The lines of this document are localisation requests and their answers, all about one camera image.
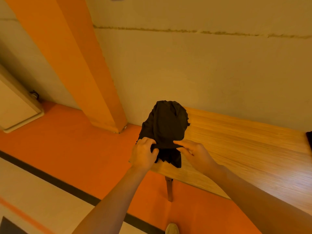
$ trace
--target bench leg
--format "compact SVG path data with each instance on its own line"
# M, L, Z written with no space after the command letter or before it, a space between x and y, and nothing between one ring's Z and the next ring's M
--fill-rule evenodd
M167 183L167 193L168 193L168 200L172 202L172 181L173 179L169 177L165 177Z

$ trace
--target shoe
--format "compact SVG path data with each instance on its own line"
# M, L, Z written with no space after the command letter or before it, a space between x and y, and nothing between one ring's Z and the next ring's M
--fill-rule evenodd
M167 228L165 234L179 234L179 229L176 224L170 223Z

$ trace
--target orange column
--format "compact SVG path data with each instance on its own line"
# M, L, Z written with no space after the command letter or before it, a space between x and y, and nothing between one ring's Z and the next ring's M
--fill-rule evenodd
M119 133L127 119L85 0L6 0L94 126Z

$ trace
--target black cloth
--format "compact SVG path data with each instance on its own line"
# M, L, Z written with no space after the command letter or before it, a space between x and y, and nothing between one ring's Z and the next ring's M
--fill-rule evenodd
M312 131L306 133L311 150L312 150Z
M176 101L158 101L149 117L142 124L138 139L148 137L154 139L156 144L151 146L159 149L155 163L160 158L177 168L181 168L181 153L176 149L181 147L174 144L174 140L182 140L184 132L190 124L188 114L184 107Z

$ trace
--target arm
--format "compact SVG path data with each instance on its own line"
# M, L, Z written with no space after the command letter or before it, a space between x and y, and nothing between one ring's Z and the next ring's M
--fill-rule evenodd
M218 165L200 143L174 141L199 172L212 179L262 233L312 233L312 216Z
M131 200L157 158L150 152L153 139L138 140L132 150L132 167L107 196L82 220L72 234L118 234Z

